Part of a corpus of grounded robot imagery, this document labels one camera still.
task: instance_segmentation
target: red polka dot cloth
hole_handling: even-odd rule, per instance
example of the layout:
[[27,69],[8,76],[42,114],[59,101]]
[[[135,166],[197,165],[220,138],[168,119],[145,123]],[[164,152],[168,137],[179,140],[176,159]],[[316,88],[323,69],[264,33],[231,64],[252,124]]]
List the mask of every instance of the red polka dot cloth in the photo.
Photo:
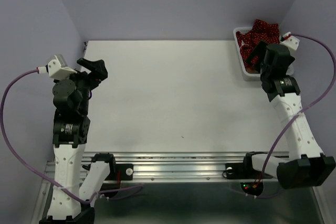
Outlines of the red polka dot cloth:
[[256,19],[251,31],[249,31],[246,34],[242,34],[241,32],[238,31],[236,33],[236,36],[240,47],[240,54],[244,60],[245,69],[249,73],[257,73],[253,69],[252,65],[258,60],[258,56],[256,56],[252,60],[252,65],[245,63],[245,60],[261,40],[263,40],[267,44],[280,43],[279,25],[268,24],[260,19]]

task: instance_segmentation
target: robotic arm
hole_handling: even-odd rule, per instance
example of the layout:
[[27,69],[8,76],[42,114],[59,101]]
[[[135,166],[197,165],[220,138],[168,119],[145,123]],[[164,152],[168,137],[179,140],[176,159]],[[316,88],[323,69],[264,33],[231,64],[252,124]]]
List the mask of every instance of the robotic arm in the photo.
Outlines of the robotic arm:
[[85,203],[100,190],[106,177],[116,171],[113,154],[96,154],[88,176],[79,187],[80,165],[90,126],[87,115],[91,91],[108,77],[108,73],[103,60],[92,62],[81,58],[77,63],[91,72],[79,72],[67,67],[62,55],[55,55],[44,69],[56,83],[52,89],[56,107],[52,139],[56,162],[55,181],[63,188],[54,186],[47,217],[40,224],[93,223],[93,206],[98,195],[90,204],[83,204],[61,189],[67,189]]
[[[276,110],[282,127],[301,111],[300,89],[295,78],[286,75],[294,61],[284,45],[263,41],[256,47],[252,56],[259,54],[259,68],[262,88]],[[279,180],[284,189],[320,186],[335,168],[333,157],[326,157],[311,133],[304,113],[290,125],[285,133],[290,161],[271,156],[265,173]],[[266,153],[247,153],[243,164],[235,166],[227,178],[250,178],[261,172]]]

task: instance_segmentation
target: white table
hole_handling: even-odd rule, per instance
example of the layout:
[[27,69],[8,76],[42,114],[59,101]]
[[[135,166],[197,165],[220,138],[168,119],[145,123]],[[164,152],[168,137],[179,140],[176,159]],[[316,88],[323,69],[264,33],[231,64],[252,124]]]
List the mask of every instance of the white table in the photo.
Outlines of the white table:
[[281,130],[233,41],[89,41],[85,58],[109,72],[90,100],[88,152],[268,151]]

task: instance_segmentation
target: gray wall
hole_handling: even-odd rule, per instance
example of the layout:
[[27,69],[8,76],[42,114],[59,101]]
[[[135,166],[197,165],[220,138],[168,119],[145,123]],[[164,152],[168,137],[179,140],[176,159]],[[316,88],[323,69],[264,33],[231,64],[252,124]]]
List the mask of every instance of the gray wall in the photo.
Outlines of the gray wall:
[[294,0],[63,0],[84,39],[232,39],[255,18],[281,22]]
[[[43,66],[53,54],[70,65],[82,40],[61,0],[0,0],[0,95],[19,74]],[[43,171],[52,157],[53,88],[34,74],[13,87],[5,104],[8,137],[20,155]],[[0,137],[0,222],[30,223],[41,179],[24,168]]]
[[[336,0],[295,0],[282,23],[290,30],[321,39],[336,53]],[[330,83],[332,61],[318,44],[302,39],[295,64],[296,78],[305,105],[317,98]],[[336,157],[336,87],[318,105],[307,111],[307,119],[318,143],[328,155]],[[336,172],[323,185],[336,221]]]

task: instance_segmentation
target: white plastic bin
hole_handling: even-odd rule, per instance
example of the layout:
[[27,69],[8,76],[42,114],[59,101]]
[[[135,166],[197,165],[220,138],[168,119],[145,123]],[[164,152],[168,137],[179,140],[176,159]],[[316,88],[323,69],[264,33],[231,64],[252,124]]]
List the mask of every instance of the white plastic bin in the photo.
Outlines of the white plastic bin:
[[[245,34],[249,31],[252,30],[252,27],[237,27],[233,30],[233,35],[235,37],[235,42],[236,42],[236,46],[237,46],[237,51],[238,51],[238,56],[239,56],[239,61],[240,61],[240,66],[241,66],[241,70],[243,72],[243,79],[245,81],[260,81],[260,74],[259,73],[248,73],[245,69],[244,66],[244,62],[243,62],[243,58],[241,57],[242,55],[240,54],[240,48],[239,48],[239,44],[238,44],[238,40],[237,40],[237,36],[236,36],[236,32],[241,32],[242,34]],[[294,74],[294,67],[291,64],[287,70],[287,74],[289,76]]]

